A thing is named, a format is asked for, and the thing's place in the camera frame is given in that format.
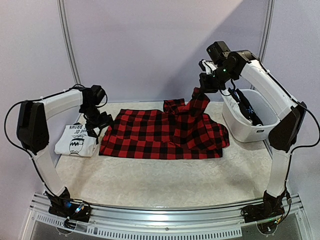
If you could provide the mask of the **white and green t-shirt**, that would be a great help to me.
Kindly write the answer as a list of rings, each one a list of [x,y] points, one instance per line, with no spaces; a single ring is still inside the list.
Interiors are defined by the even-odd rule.
[[[58,155],[92,157],[97,145],[98,139],[88,135],[84,124],[72,124],[65,126],[54,151]]]

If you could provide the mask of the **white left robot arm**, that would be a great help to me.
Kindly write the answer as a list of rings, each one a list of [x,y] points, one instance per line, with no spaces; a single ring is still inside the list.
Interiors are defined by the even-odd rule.
[[[77,109],[85,119],[89,137],[99,140],[101,131],[113,124],[112,116],[100,112],[102,100],[107,99],[100,85],[76,85],[39,99],[20,103],[16,135],[22,150],[26,151],[35,166],[46,190],[52,196],[62,196],[67,189],[59,177],[51,156],[52,127],[48,121],[64,112]]]

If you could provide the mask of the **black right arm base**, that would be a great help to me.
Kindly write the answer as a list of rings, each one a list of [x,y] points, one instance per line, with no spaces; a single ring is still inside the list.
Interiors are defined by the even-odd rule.
[[[285,211],[283,207],[282,201],[284,197],[286,197],[287,204],[289,205],[287,211]],[[291,204],[292,199],[287,188],[285,188],[285,190],[277,197],[274,197],[265,191],[263,193],[261,204],[249,204],[241,209],[240,214],[246,223],[266,220],[268,218],[272,219],[276,216],[280,216],[280,218],[274,222],[278,225],[289,215]]]

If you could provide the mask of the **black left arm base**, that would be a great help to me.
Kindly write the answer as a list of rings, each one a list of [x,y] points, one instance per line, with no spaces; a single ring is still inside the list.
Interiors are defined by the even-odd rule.
[[[69,190],[65,187],[62,194],[57,196],[45,192],[50,201],[48,212],[51,215],[66,218],[67,220],[88,223],[91,217],[92,208],[90,204],[81,199],[71,198]]]

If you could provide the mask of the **red black plaid flannel shirt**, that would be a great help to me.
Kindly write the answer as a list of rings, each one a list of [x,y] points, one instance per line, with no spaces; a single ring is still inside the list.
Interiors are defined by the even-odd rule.
[[[210,103],[200,88],[189,102],[164,100],[163,109],[121,109],[102,138],[99,155],[129,159],[221,158],[230,145],[228,129],[205,113]]]

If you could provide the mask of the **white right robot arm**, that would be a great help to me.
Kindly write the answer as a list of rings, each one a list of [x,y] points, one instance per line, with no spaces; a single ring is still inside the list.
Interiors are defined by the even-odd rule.
[[[298,102],[272,77],[261,61],[249,50],[231,51],[227,47],[207,48],[210,60],[201,60],[200,88],[205,93],[220,92],[223,99],[222,116],[233,138],[242,143],[268,140],[272,165],[264,193],[270,197],[259,206],[262,218],[269,218],[278,210],[274,200],[284,195],[288,178],[290,155],[306,114],[306,105]],[[226,89],[227,81],[244,78],[255,89],[242,89],[262,124],[254,126],[246,119],[234,99],[236,93]]]

